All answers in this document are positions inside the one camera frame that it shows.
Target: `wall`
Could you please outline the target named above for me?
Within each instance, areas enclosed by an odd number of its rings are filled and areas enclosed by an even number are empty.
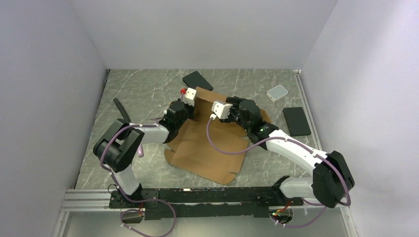
[[[301,69],[336,1],[71,0],[111,69]]]
[[[327,151],[355,179],[360,236],[418,236],[419,5],[339,0],[302,68]]]
[[[0,236],[47,237],[106,72],[66,0],[1,1],[0,29]]]

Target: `metal frame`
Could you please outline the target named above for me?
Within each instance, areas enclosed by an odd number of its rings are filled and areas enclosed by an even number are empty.
[[[300,95],[303,99],[303,109],[308,117],[309,126],[312,130],[312,136],[316,142],[316,148],[322,150],[320,140],[317,134],[316,127],[314,125],[313,117],[310,112],[310,108],[307,103],[307,98],[305,97],[304,89],[302,87],[301,78],[298,73],[293,75],[298,85]],[[102,190],[67,190],[61,205],[60,212],[58,214],[57,222],[52,233],[52,237],[63,237],[64,231],[67,225],[67,221],[70,215],[70,212],[121,212],[125,209],[110,209],[109,208],[109,199],[111,194],[106,189]],[[270,206],[269,209],[280,209],[280,206]],[[293,208],[305,208],[307,209],[319,209],[318,206],[293,206]],[[340,208],[342,213],[342,218],[346,227],[348,236],[357,237],[358,232],[352,218],[349,207],[337,205],[335,208]]]

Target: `flattened cardboard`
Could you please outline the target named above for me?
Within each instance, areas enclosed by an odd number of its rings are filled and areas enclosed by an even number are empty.
[[[205,89],[196,88],[195,119],[186,121],[178,136],[168,143],[165,150],[167,162],[178,168],[188,170],[201,177],[220,184],[228,184],[240,172],[245,154],[225,155],[215,150],[207,139],[206,127],[215,100],[225,101],[227,96]],[[265,121],[271,122],[266,111],[260,110]],[[214,120],[210,124],[209,136],[213,143],[223,151],[244,150],[249,141],[244,130],[235,123],[221,123]]]

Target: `gray marble surface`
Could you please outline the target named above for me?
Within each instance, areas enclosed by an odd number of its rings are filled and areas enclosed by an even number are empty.
[[[92,153],[96,141],[121,115],[113,103],[117,97],[134,123],[152,123],[160,117],[168,104],[179,97],[185,87],[182,77],[195,70],[112,70],[97,110],[90,140],[84,155],[76,189],[103,189],[112,183],[105,170],[99,166]],[[253,99],[272,118],[273,123],[288,132],[284,107],[303,105],[302,96],[292,70],[198,69],[214,87],[214,91],[228,96]],[[283,85],[289,92],[277,102],[266,95],[267,90]],[[297,140],[316,147],[313,136],[296,137]],[[144,146],[145,156],[135,158],[133,169],[145,188],[223,187],[189,171],[169,165],[164,158],[165,144]],[[226,186],[270,186],[283,175],[306,177],[308,174],[287,158],[257,147],[246,153],[242,170]]]

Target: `white wall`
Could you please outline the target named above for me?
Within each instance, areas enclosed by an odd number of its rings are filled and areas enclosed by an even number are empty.
[[[111,69],[301,69],[336,1],[71,0]]]
[[[361,236],[419,233],[419,4],[339,0],[302,69],[324,149],[355,179]]]
[[[105,77],[67,0],[0,3],[0,236],[47,237]]]

